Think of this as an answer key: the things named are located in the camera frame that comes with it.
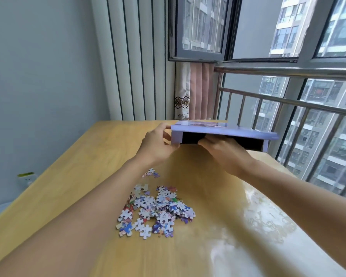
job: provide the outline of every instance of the person's left hand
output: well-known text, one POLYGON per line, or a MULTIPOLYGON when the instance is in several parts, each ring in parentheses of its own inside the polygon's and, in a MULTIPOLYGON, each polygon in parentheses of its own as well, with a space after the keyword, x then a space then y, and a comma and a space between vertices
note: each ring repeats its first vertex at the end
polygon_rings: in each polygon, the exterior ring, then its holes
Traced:
POLYGON ((170 128, 170 125, 161 123, 154 130, 147 132, 136 153, 136 158, 144 164, 147 164, 150 168, 165 161, 172 152, 180 147, 180 144, 169 145, 163 140, 163 138, 167 141, 171 140, 171 136, 164 131, 170 128))

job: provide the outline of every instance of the human hand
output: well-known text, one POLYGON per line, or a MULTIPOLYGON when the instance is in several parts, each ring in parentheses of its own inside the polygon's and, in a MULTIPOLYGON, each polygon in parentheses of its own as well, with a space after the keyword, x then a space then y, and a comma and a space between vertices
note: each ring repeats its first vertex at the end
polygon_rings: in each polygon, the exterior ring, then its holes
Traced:
POLYGON ((171 140, 171 136, 164 131, 170 128, 170 125, 161 123, 154 130, 147 132, 136 153, 136 158, 149 168, 166 160, 172 152, 180 147, 180 144, 169 145, 163 140, 163 138, 167 141, 171 140))
POLYGON ((226 172, 241 179, 256 163, 242 146, 226 136, 207 134, 198 144, 207 149, 226 172))

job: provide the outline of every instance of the person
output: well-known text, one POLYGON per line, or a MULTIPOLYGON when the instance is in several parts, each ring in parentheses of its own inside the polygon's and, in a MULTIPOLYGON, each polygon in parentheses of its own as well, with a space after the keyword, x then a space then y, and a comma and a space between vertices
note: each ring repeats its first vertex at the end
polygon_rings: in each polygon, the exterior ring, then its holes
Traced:
MULTIPOLYGON (((179 148, 170 126, 148 132, 136 155, 0 261, 0 277, 88 276, 131 190, 141 176, 179 148)), ((198 142, 226 172, 265 194, 346 269, 346 198, 279 172, 250 156, 234 139, 198 142)))

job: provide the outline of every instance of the table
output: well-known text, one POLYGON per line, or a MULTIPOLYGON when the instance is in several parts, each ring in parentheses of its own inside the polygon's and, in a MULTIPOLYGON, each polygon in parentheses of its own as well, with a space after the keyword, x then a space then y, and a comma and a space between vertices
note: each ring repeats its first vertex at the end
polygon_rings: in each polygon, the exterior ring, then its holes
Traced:
MULTIPOLYGON (((0 215, 0 260, 120 168, 158 124, 93 125, 0 215)), ((268 154, 250 153, 290 174, 268 154)), ((177 221, 173 238, 119 238, 115 229, 91 276, 346 276, 272 201, 224 172, 202 147, 183 145, 154 168, 161 177, 141 183, 151 191, 176 186, 196 218, 177 221)))

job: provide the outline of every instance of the box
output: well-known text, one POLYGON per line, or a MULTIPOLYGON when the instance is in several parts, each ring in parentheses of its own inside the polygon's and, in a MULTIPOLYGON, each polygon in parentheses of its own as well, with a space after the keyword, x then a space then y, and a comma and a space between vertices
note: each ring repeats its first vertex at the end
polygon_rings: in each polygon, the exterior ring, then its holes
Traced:
POLYGON ((180 120, 171 125, 172 144, 197 144, 206 134, 225 135, 235 139, 242 147, 251 151, 268 151, 270 140, 277 140, 275 132, 263 132, 231 123, 180 120))

